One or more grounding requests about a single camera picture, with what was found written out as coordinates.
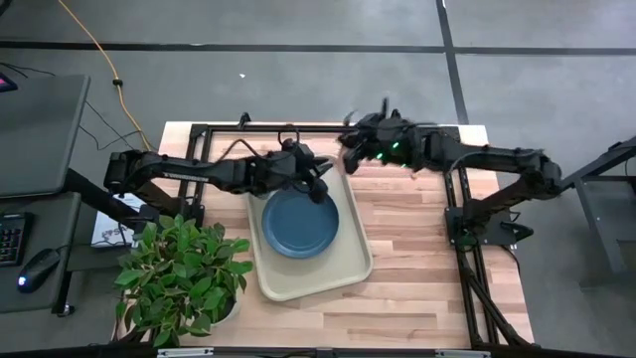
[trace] plastic tray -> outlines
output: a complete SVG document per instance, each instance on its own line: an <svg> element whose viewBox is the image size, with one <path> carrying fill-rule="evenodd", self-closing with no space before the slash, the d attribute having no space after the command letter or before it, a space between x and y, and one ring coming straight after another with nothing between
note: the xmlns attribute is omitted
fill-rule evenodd
<svg viewBox="0 0 636 358"><path fill-rule="evenodd" d="M284 301L321 292L360 282L371 273L373 255L349 180L336 167L322 178L338 208L340 225L333 243L310 259L288 258L272 249L261 227L267 199L246 195L258 283L269 299Z"/></svg>

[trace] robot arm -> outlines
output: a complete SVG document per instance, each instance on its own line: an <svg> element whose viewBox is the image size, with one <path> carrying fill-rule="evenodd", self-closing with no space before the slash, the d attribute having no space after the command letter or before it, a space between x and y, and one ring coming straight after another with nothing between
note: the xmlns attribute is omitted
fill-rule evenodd
<svg viewBox="0 0 636 358"><path fill-rule="evenodd" d="M377 159L413 172L423 168L449 172L462 165L520 174L514 184L464 204L463 226L477 234L496 213L526 200L551 199L560 193L560 168L541 150L465 145L443 127L413 123L395 109L387 117L387 107L385 100L381 112L367 114L354 125L356 130L339 136L346 148L343 164L347 173L353 174L363 159Z"/></svg>
<svg viewBox="0 0 636 358"><path fill-rule="evenodd" d="M152 179L203 182L232 194L262 195L293 186L320 203L327 196L320 177L331 167L327 158L314 156L307 145L292 139L282 142L280 151L214 163L129 150L111 154L103 185L111 193L132 193L162 214L175 215L184 203L170 198Z"/></svg>

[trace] wooden tabletop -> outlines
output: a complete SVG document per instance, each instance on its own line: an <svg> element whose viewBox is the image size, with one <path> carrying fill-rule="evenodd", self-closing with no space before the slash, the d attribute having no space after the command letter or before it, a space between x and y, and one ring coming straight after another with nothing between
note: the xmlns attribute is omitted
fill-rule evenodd
<svg viewBox="0 0 636 358"><path fill-rule="evenodd" d="M183 157L192 122L168 122L159 152ZM459 126L462 141L485 144L482 125ZM242 137L256 150L279 150L275 133L217 133L211 160ZM302 134L318 155L337 155L334 134ZM238 145L229 157L248 155ZM213 329L210 337L182 337L183 346L466 348L469 340L454 251L448 246L442 212L446 196L441 176L427 170L413 180L396 166L364 162L349 177L373 255L374 270L364 282L274 302L261 292L257 272L247 275L240 312ZM498 190L493 172L468 170L475 198ZM176 196L179 182L156 180ZM244 196L208 185L203 204L205 225L219 222L231 238L251 239ZM253 259L252 253L239 260ZM492 297L522 337L532 331L515 262L498 247L485 247ZM486 339L481 304L476 304Z"/></svg>

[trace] paper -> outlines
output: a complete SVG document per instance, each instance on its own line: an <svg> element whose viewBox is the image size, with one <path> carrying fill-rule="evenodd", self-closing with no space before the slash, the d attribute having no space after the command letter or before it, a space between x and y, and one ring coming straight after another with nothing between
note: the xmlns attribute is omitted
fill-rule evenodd
<svg viewBox="0 0 636 358"><path fill-rule="evenodd" d="M146 204L132 194L124 194L123 198L119 198L119 196L114 196L114 198L122 201L124 204L134 209L137 213L139 212L139 208ZM137 243L132 240L134 231L125 225L121 225L121 229L123 229L123 235L125 236L128 245L132 244L132 247L136 248ZM108 248L113 245L123 244L117 222L108 218L105 214L97 212L95 228L92 232L92 240L90 242L90 245L94 248Z"/></svg>

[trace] blue plate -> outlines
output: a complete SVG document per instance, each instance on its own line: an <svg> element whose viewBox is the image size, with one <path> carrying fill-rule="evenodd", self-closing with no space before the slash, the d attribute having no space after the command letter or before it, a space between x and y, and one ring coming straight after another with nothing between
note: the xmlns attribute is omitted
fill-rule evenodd
<svg viewBox="0 0 636 358"><path fill-rule="evenodd" d="M307 194L293 189L272 195L262 213L267 242L280 254L294 259L322 253L334 241L338 225L338 208L330 196L315 204Z"/></svg>

